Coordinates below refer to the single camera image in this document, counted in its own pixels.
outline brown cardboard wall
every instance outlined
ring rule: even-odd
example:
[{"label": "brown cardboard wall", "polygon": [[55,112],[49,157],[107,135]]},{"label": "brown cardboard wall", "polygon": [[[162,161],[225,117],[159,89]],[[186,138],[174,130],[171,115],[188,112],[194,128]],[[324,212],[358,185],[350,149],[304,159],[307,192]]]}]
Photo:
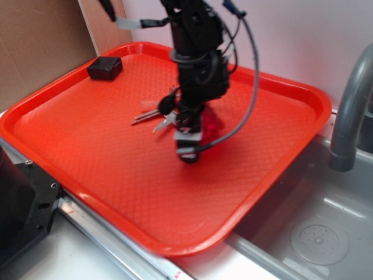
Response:
[{"label": "brown cardboard wall", "polygon": [[[115,14],[122,18],[125,12],[121,0],[111,0]],[[91,31],[96,52],[103,54],[112,48],[132,41],[128,30],[121,30],[110,21],[98,0],[80,0],[80,5],[86,16],[87,25]]]},{"label": "brown cardboard wall", "polygon": [[95,56],[78,0],[0,1],[0,112]]}]

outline sink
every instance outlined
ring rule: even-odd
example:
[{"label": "sink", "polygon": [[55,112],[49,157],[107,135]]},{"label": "sink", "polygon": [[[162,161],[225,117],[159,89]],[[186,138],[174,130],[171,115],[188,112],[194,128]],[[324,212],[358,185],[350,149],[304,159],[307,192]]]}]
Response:
[{"label": "sink", "polygon": [[327,166],[317,136],[235,228],[228,242],[280,279],[371,279],[373,159]]}]

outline small black box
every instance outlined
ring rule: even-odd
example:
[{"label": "small black box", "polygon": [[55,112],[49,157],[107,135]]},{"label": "small black box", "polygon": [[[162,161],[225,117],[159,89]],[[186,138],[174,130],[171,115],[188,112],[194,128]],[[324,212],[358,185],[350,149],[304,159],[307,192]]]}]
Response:
[{"label": "small black box", "polygon": [[123,69],[120,57],[98,57],[88,68],[94,80],[113,80]]}]

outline orange plastic tray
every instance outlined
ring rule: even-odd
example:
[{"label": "orange plastic tray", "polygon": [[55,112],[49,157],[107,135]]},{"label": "orange plastic tray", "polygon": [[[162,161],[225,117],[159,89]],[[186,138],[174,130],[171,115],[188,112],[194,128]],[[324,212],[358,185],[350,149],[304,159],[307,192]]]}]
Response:
[{"label": "orange plastic tray", "polygon": [[[331,113],[320,90],[261,74],[257,105],[245,127],[186,164],[175,129],[152,133],[163,119],[130,126],[177,85],[170,49],[120,46],[114,81],[91,80],[89,62],[10,108],[0,136],[63,187],[145,248],[192,254],[223,240],[302,151]],[[245,114],[253,71],[238,68],[211,108],[231,131]]]}]

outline sink drain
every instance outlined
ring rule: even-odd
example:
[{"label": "sink drain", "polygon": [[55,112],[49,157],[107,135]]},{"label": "sink drain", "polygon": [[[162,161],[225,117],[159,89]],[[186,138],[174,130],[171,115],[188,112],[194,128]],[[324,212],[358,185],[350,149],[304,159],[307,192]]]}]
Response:
[{"label": "sink drain", "polygon": [[346,233],[322,218],[298,223],[291,231],[290,240],[297,255],[312,264],[338,263],[349,251]]}]

